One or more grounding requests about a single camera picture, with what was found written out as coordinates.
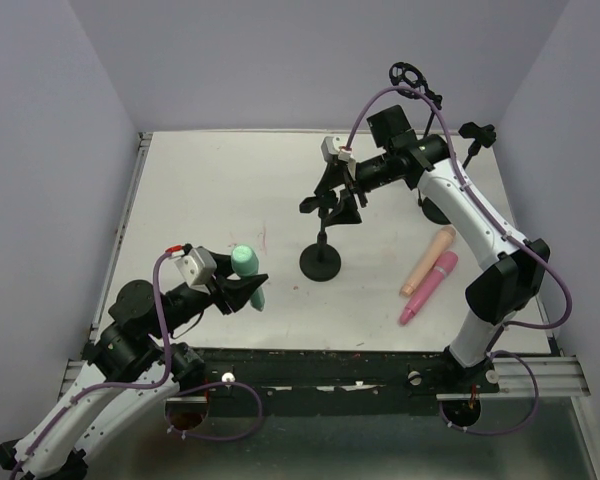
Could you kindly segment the green toy microphone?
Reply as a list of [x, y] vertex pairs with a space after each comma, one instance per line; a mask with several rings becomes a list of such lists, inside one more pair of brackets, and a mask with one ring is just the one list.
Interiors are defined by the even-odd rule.
[[[259, 259], [255, 251], [248, 245], [236, 245], [230, 254], [231, 265], [234, 273], [241, 279], [251, 277], [259, 273]], [[259, 287], [250, 298], [251, 306], [262, 312], [265, 308], [265, 297]]]

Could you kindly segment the black round-base clip stand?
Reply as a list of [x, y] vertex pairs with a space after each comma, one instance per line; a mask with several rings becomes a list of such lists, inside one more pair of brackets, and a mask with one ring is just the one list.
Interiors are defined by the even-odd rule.
[[333, 191], [321, 196], [307, 197], [299, 204], [300, 213], [309, 214], [316, 210], [320, 219], [316, 242], [307, 246], [299, 258], [302, 273], [315, 282], [332, 280], [341, 269], [341, 257], [338, 251], [328, 244], [326, 233], [326, 218], [336, 204], [337, 197]]

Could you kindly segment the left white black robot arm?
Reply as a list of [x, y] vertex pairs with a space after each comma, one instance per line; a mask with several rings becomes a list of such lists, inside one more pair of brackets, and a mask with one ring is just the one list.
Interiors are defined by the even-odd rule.
[[268, 278], [233, 255], [190, 244], [167, 249], [151, 280], [119, 291], [111, 324], [85, 345], [79, 373], [52, 410], [23, 438], [0, 444], [1, 467], [12, 479], [82, 479], [96, 452], [157, 403], [242, 388], [231, 374], [209, 381], [204, 360], [173, 333], [211, 306], [240, 311]]

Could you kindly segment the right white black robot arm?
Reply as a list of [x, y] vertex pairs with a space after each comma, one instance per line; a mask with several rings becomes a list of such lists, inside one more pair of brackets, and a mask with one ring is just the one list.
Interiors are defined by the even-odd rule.
[[382, 154], [357, 162], [344, 141], [327, 136], [321, 144], [326, 163], [312, 196], [300, 204], [316, 211], [321, 226], [315, 244], [307, 247], [304, 274], [328, 280], [325, 268], [339, 254], [326, 244], [326, 229], [359, 224], [367, 194], [396, 181], [421, 191], [450, 221], [472, 251], [482, 273], [465, 290], [469, 311], [446, 351], [463, 369], [482, 363], [501, 329], [534, 297], [549, 259], [549, 246], [528, 240], [473, 187], [463, 167], [451, 158], [451, 143], [431, 134], [418, 137], [401, 106], [387, 108], [367, 120]]

